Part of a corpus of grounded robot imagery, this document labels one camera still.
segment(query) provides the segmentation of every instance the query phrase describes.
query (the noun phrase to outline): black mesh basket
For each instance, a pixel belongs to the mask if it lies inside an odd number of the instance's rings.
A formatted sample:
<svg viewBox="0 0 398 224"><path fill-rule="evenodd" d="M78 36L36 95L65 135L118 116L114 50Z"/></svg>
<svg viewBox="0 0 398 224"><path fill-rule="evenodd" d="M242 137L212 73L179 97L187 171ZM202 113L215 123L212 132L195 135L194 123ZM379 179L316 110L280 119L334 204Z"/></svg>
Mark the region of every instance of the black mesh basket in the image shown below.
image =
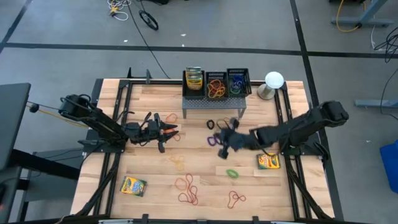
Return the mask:
<svg viewBox="0 0 398 224"><path fill-rule="evenodd" d="M251 94L249 69L229 68L226 71L228 74L229 97L247 97Z"/></svg>
<svg viewBox="0 0 398 224"><path fill-rule="evenodd" d="M205 78L205 71L201 71L201 74L203 75L203 78ZM201 100L204 99L206 96L206 80L202 81L202 87L200 90L191 90L187 86L187 79L185 78L185 70L182 73L182 96L187 99L187 100Z"/></svg>
<svg viewBox="0 0 398 224"><path fill-rule="evenodd" d="M220 80L225 86L225 93L221 97L211 98L208 96L209 89L207 84L209 84L212 80ZM228 88L228 76L226 72L206 72L206 97L209 100L226 100L229 97L229 88Z"/></svg>

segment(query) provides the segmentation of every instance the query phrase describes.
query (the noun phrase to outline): white lamp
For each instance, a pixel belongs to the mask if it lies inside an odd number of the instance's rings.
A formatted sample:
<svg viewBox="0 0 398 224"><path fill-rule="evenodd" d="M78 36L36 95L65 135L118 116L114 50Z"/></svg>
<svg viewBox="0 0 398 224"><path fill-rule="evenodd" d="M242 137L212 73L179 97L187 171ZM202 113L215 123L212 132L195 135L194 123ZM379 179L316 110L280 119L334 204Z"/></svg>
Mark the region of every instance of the white lamp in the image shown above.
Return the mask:
<svg viewBox="0 0 398 224"><path fill-rule="evenodd" d="M270 100L275 96L275 89L284 84L284 77L279 72L270 72L266 75L265 84L257 89L257 94L263 100Z"/></svg>

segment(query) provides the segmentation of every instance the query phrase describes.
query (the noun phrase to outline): wooden tabletop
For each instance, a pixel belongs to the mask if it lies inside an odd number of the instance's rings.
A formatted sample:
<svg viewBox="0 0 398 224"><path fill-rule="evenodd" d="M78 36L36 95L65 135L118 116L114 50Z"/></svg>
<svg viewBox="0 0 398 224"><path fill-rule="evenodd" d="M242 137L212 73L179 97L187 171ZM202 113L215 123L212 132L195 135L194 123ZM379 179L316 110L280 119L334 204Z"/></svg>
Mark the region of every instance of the wooden tabletop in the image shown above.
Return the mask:
<svg viewBox="0 0 398 224"><path fill-rule="evenodd" d="M118 79L105 79L99 96L98 107L110 117L118 83ZM305 113L308 102L303 83L287 82L287 86L293 116ZM252 92L246 98L247 109L238 129L241 133L248 133L249 129L259 126L278 124L275 101L261 100L256 87L252 87ZM141 218L147 213L149 218L161 219L252 220L252 216L258 216L260 220L293 220L283 157L280 157L282 167L277 170L257 169L256 154L260 151L229 150L228 159L220 159L217 156L219 147L211 147L207 143L206 139L213 131L206 127L206 121L237 116L237 111L188 110L187 118L183 119L181 94L180 85L132 87L129 110L135 114L129 114L127 121L141 123L149 111L159 113L164 121L170 113L175 113L181 140L169 140L163 154L158 151L157 141L144 147L127 144L119 165L111 217ZM124 105L125 98L124 93L121 105ZM285 109L282 111L287 120ZM274 144L268 150L277 149L278 144ZM96 190L103 157L103 153L92 153L83 164L71 213L79 211ZM302 164L308 191L324 212L333 217L321 160L317 156L302 156ZM226 169L238 171L239 178L228 177ZM193 176L193 185L197 186L198 205L178 201L178 195L186 191L176 188L175 181L179 177L184 179L187 173ZM143 197L119 191L124 176L147 181ZM229 209L229 192L232 190L246 196L247 200L238 201L234 208ZM301 194L297 188L296 192L300 216L304 217ZM103 197L100 213L104 213L106 198Z"/></svg>

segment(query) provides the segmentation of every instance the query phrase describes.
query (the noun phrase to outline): blue bin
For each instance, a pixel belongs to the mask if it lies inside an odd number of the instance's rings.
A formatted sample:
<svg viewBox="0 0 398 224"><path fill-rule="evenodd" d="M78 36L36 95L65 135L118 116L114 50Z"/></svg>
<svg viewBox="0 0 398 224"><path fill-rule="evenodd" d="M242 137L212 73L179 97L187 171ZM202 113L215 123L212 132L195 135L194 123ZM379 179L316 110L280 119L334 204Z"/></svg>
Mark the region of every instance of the blue bin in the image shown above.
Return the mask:
<svg viewBox="0 0 398 224"><path fill-rule="evenodd" d="M391 190L398 194L398 140L394 144L381 147L380 154Z"/></svg>

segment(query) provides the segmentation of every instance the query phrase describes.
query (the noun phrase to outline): floor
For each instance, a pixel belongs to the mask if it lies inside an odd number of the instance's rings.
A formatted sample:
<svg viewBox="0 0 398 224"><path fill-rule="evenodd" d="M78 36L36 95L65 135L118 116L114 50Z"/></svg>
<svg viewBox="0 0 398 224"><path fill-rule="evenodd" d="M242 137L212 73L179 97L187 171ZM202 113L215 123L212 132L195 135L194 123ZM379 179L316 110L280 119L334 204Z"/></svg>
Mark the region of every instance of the floor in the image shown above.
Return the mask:
<svg viewBox="0 0 398 224"><path fill-rule="evenodd" d="M159 22L157 32L146 27L134 6L132 11L172 78L180 78L182 70L192 65L208 71L247 67L252 79L278 71L286 80L304 81L311 100L314 89L307 81L291 1L171 0L165 6L144 2ZM319 101L340 101L350 115L344 126L326 129L344 219L395 223L398 195L389 188L379 148L397 139L396 121L377 109L356 108L353 101L380 99L398 61L385 64L377 58L382 52L372 50L372 27L342 33L330 24L338 2L295 2ZM27 10L18 17L24 5ZM397 7L397 1L388 1L376 17L398 21ZM347 2L341 14L355 16L362 10L361 5ZM13 23L17 26L9 31ZM376 28L374 41L383 41L395 27ZM148 68L153 77L164 77L150 52L135 47L144 43L132 21L109 17L105 1L0 0L0 40L0 84L29 82L29 100L45 105L59 106L59 98L71 93L90 94L96 78L125 77L129 67L134 76L143 76ZM209 47L224 50L204 49ZM330 52L355 54L332 57ZM393 78L386 98L396 97L397 84ZM85 133L45 114L26 113L16 148L34 152L78 147L76 141ZM71 203L70 198L37 202L27 220L61 217L69 213Z"/></svg>

